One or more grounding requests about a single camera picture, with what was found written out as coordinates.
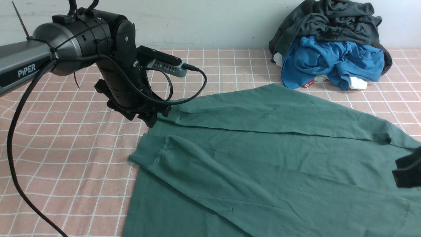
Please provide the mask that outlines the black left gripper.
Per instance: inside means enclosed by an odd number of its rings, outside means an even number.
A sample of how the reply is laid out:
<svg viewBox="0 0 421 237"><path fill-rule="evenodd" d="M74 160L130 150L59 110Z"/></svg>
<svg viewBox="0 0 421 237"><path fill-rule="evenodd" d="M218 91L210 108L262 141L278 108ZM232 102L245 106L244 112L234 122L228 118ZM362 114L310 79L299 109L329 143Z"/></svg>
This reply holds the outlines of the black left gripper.
<svg viewBox="0 0 421 237"><path fill-rule="evenodd" d="M157 122L157 115L167 117L170 105L152 91L145 69L124 67L115 61L102 59L96 65L103 79L94 86L109 100L107 107L123 115L127 120L138 117L148 128Z"/></svg>

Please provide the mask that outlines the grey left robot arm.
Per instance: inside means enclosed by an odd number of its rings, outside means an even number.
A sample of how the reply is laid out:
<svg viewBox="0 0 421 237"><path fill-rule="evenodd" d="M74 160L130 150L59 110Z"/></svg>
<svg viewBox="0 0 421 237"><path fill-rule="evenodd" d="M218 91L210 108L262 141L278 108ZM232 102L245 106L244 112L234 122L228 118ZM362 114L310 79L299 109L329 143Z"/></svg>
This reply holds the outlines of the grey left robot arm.
<svg viewBox="0 0 421 237"><path fill-rule="evenodd" d="M153 127L157 115L171 106L156 95L141 59L135 25L124 15L81 8L76 16L54 15L26 41L1 46L1 96L21 87L36 74L68 76L96 64L102 79L95 90L108 98L107 106L128 120L135 117Z"/></svg>

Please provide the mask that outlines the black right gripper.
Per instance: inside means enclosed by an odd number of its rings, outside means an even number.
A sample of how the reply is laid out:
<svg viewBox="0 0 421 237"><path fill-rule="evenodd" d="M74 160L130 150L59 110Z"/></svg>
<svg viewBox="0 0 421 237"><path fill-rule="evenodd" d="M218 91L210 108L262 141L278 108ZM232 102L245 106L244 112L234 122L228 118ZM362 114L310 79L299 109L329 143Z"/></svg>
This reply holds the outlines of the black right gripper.
<svg viewBox="0 0 421 237"><path fill-rule="evenodd" d="M410 155L395 161L397 168L392 171L398 188L421 187L421 147Z"/></svg>

